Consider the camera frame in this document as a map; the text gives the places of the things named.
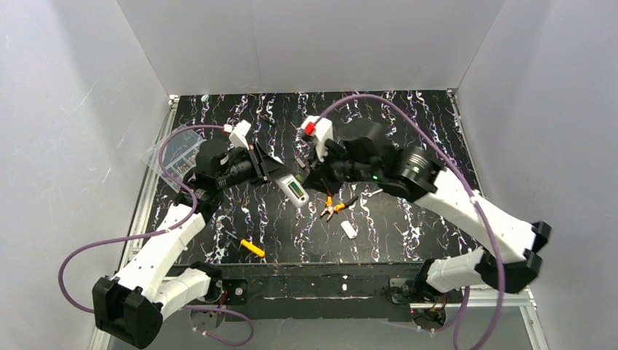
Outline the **small green capped battery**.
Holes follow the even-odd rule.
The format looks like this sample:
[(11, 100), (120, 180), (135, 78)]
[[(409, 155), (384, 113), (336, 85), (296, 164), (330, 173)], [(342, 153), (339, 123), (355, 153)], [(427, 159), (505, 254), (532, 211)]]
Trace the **small green capped battery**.
[(291, 180), (288, 183), (288, 187), (299, 201), (303, 201), (305, 199), (305, 191), (297, 180)]

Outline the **white remote control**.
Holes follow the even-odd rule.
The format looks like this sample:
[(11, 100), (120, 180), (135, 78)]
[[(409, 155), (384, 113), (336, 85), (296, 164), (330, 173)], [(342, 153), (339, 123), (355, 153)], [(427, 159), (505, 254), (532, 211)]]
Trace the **white remote control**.
[(275, 183), (297, 209), (302, 208), (308, 203), (308, 194), (292, 170), (279, 157), (274, 159), (283, 166), (283, 174), (275, 178)]

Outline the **white battery cover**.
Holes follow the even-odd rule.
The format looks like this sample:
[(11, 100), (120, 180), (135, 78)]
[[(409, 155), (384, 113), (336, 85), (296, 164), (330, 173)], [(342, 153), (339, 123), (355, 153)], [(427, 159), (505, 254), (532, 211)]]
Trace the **white battery cover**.
[(344, 221), (340, 223), (340, 227), (343, 229), (344, 234), (350, 239), (353, 240), (357, 237), (357, 231), (352, 226), (349, 221)]

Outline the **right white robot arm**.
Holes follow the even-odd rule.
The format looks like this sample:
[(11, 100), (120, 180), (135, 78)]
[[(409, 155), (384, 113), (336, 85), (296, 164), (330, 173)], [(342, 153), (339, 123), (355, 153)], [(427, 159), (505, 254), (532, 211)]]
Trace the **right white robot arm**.
[(429, 259), (415, 277), (415, 290), (441, 295), (478, 284), (520, 292), (540, 272), (540, 250), (552, 228), (529, 223), (493, 205), (463, 182), (441, 160), (420, 147), (403, 149), (383, 125), (351, 123), (351, 133), (335, 141), (328, 119), (310, 117), (301, 133), (313, 147), (304, 186), (327, 195), (346, 182), (374, 182), (384, 193), (434, 212), (471, 236), (478, 248), (457, 257)]

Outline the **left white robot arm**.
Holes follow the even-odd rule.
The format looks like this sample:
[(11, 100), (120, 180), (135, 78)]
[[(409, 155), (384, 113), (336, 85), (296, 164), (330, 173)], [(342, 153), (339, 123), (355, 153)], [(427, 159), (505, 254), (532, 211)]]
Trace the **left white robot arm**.
[(138, 349), (150, 345), (171, 314), (207, 296), (211, 282), (222, 277), (214, 265), (197, 262), (164, 280), (218, 210), (224, 191), (268, 182), (275, 182), (296, 207), (307, 203), (308, 195), (291, 169), (258, 144), (238, 141), (227, 146), (221, 139), (200, 143), (195, 166), (182, 179), (189, 192), (176, 196), (161, 224), (167, 233), (149, 238), (124, 268), (93, 286), (96, 327)]

